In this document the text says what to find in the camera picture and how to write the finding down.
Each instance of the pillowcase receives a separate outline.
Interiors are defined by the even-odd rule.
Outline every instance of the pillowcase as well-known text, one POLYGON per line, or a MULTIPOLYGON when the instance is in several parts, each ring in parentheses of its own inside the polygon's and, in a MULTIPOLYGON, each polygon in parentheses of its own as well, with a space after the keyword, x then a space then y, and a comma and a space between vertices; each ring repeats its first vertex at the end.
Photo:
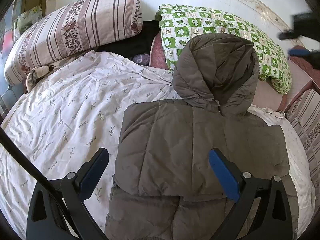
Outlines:
POLYGON ((230 33, 253 42, 260 62, 259 78, 264 81, 271 77, 279 93, 289 92, 292 79, 283 50, 255 25, 228 12, 171 4, 160 5, 156 18, 162 19, 162 46, 169 70, 174 70, 190 38, 207 33, 230 33))
POLYGON ((284 100, 282 95, 278 93, 272 86, 270 79, 264 81, 258 80, 256 93, 253 98, 253 105, 260 108, 268 107, 274 111, 280 111, 281 102, 284 100))
POLYGON ((285 102, 282 101, 280 105, 281 110, 284 110, 285 112, 288 111, 289 107, 299 96, 313 87, 313 81, 307 73, 291 60, 288 60, 288 64, 292 74, 292 87, 289 93, 286 94, 285 102))
POLYGON ((316 209, 320 206, 320 95, 305 91, 289 108, 286 118, 297 132, 306 152, 310 176, 316 190, 316 209))
POLYGON ((165 61, 165 55, 162 48, 161 32, 159 32, 153 39, 150 51, 150 67, 168 69, 165 61))
POLYGON ((4 76, 10 84, 18 84, 34 67, 132 37, 141 29, 139 0, 76 1, 23 33, 9 54, 4 76))

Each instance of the bed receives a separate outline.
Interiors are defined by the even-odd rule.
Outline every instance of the bed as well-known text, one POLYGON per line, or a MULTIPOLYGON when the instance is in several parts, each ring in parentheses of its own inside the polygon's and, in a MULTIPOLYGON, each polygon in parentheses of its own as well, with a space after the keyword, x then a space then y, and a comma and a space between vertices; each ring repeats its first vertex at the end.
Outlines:
MULTIPOLYGON (((85 201, 102 230, 124 110, 132 103, 179 98, 172 87, 171 73, 162 68, 139 66, 110 52, 89 51, 65 66, 56 66, 54 73, 18 99, 2 122, 9 137, 49 180, 77 171, 100 147, 108 149, 109 165, 94 194, 85 201)), ((283 129, 289 174, 298 194, 299 236, 315 210, 314 187, 303 145, 283 113, 257 106, 248 111, 268 125, 278 124, 283 129)), ((2 146, 0 174, 0 209, 13 230, 25 239, 36 182, 2 146)))

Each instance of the green patterned blanket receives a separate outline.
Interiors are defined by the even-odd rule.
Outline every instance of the green patterned blanket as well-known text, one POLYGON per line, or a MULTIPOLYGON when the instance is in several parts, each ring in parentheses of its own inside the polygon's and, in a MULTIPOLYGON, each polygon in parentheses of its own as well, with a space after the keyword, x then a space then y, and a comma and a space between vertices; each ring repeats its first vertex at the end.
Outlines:
POLYGON ((170 71, 190 38, 207 33, 230 33, 253 42, 260 62, 261 80, 271 78, 281 93, 289 92, 291 72, 281 47, 255 25, 224 11, 206 7, 162 4, 156 14, 161 21, 162 46, 170 71))

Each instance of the striped pillow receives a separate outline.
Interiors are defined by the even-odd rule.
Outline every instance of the striped pillow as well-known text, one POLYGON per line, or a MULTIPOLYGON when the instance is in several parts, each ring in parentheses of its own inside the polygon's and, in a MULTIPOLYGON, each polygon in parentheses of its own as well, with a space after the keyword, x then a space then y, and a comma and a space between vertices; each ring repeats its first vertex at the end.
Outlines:
POLYGON ((21 83, 31 69, 130 38, 142 29, 139 0, 79 0, 32 25, 15 43, 4 76, 21 83))
POLYGON ((320 206, 320 95, 313 89, 304 92, 289 108, 287 119, 299 135, 316 190, 316 210, 320 206))

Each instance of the black fabric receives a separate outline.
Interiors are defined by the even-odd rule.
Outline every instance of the black fabric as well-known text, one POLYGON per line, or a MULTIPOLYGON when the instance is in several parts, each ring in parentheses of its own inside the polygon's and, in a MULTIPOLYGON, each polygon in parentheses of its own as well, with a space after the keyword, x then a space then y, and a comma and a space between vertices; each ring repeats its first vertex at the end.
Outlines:
POLYGON ((154 37, 159 33, 158 21, 144 21, 141 32, 131 38, 102 45, 97 51, 108 51, 126 58, 147 53, 150 54, 154 37))
POLYGON ((0 239, 21 240, 0 210, 0 239))

